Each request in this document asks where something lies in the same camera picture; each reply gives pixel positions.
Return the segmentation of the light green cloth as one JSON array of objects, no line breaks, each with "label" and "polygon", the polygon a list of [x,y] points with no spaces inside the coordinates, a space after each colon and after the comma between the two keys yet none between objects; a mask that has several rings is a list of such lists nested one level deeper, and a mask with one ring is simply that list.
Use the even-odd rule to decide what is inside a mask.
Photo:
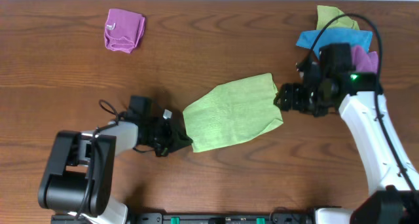
[{"label": "light green cloth", "polygon": [[271,73],[216,86],[183,111],[195,153],[248,142],[283,124]]}]

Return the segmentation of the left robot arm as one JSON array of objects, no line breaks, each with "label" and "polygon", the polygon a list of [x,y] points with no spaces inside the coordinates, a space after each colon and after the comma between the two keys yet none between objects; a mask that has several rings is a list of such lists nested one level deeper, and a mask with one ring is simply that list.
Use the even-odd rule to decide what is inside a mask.
[{"label": "left robot arm", "polygon": [[114,116],[105,126],[56,134],[37,199],[41,208],[54,210],[53,223],[142,223],[139,214],[111,198],[115,157],[125,151],[149,147],[156,157],[166,157],[192,144],[192,139],[172,112],[152,114],[152,99],[132,96],[127,110],[118,112],[100,100]]}]

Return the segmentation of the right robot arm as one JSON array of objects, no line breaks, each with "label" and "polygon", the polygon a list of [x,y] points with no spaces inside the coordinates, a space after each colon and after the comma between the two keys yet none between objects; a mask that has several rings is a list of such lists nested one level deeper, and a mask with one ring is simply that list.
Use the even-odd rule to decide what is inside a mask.
[{"label": "right robot arm", "polygon": [[392,125],[377,74],[355,70],[348,43],[322,47],[319,62],[306,57],[297,71],[302,82],[283,84],[274,105],[314,117],[336,109],[355,141],[369,188],[355,210],[317,208],[305,222],[417,223],[418,172]]}]

